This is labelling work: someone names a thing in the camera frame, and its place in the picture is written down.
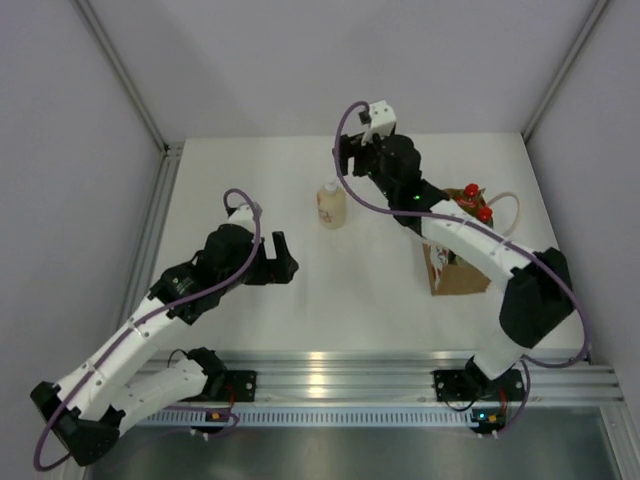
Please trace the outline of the cream pump soap bottle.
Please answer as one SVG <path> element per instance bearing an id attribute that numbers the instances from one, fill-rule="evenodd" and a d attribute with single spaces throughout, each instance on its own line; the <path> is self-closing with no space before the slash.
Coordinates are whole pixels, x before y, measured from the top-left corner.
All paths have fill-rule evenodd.
<path id="1" fill-rule="evenodd" d="M 322 226 L 341 228 L 346 222 L 346 193 L 338 180 L 326 182 L 316 194 L 317 213 Z"/>

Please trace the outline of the burlap canvas bag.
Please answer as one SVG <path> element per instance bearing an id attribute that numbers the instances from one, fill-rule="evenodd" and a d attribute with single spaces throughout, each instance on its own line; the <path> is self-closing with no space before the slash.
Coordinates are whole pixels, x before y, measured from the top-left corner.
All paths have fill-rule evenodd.
<path id="1" fill-rule="evenodd" d="M 453 190 L 445 190 L 451 199 Z M 476 211 L 467 213 L 476 218 Z M 470 295 L 484 293 L 487 290 L 489 278 L 454 252 L 425 243 L 423 253 L 432 295 Z"/>

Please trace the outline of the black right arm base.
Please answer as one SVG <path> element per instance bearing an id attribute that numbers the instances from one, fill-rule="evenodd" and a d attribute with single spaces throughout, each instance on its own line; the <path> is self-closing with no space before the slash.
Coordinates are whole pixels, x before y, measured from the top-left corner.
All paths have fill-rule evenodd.
<path id="1" fill-rule="evenodd" d="M 440 403 L 471 402 L 475 393 L 463 369 L 439 369 L 432 372 L 436 399 Z"/>

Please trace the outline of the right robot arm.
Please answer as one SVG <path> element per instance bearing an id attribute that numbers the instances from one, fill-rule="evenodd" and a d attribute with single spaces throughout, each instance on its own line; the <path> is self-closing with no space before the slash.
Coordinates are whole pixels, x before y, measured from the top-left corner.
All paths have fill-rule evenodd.
<path id="1" fill-rule="evenodd" d="M 339 136 L 340 177 L 369 178 L 387 201 L 384 212 L 431 244 L 461 257 L 502 293 L 498 329 L 467 362 L 464 388 L 488 397 L 502 376 L 576 309 L 567 261 L 555 248 L 533 251 L 509 241 L 423 179 L 421 156 L 403 135 Z"/>

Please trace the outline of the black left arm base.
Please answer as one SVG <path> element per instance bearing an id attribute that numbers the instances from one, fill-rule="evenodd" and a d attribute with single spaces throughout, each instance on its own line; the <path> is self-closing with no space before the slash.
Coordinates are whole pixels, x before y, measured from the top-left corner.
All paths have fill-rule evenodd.
<path id="1" fill-rule="evenodd" d="M 257 372 L 253 370 L 227 370 L 217 382 L 214 400 L 217 402 L 253 403 L 257 391 Z"/>

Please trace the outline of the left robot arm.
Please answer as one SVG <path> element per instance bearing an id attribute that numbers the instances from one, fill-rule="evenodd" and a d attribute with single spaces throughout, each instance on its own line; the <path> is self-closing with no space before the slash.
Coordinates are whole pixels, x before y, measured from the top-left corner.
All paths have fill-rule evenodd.
<path id="1" fill-rule="evenodd" d="M 80 367 L 32 390 L 46 433 L 56 436 L 69 458 L 80 466 L 96 463 L 129 429 L 174 403 L 230 399 L 228 370 L 206 347 L 150 378 L 132 378 L 233 289 L 290 283 L 299 264 L 283 232 L 272 240 L 275 255 L 269 258 L 250 228 L 222 224 L 190 260 L 162 273 L 132 316 Z"/>

